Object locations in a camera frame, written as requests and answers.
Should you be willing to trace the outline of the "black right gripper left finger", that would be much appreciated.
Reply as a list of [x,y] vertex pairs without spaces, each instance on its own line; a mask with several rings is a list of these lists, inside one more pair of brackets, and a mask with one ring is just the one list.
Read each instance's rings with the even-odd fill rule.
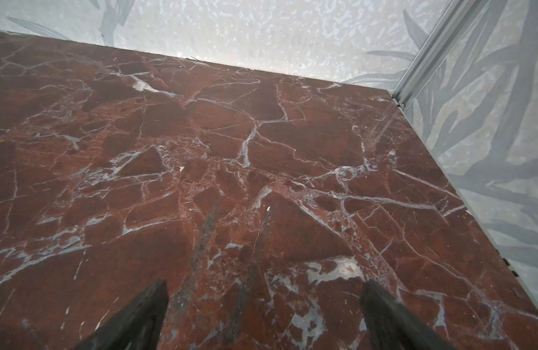
[[161,279],[139,293],[75,348],[156,350],[167,308],[167,283]]

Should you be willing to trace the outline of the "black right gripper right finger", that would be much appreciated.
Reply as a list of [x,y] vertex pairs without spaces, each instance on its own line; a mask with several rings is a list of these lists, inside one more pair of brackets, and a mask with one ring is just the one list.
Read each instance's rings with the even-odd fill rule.
[[359,302],[373,349],[453,348],[373,279],[365,282]]

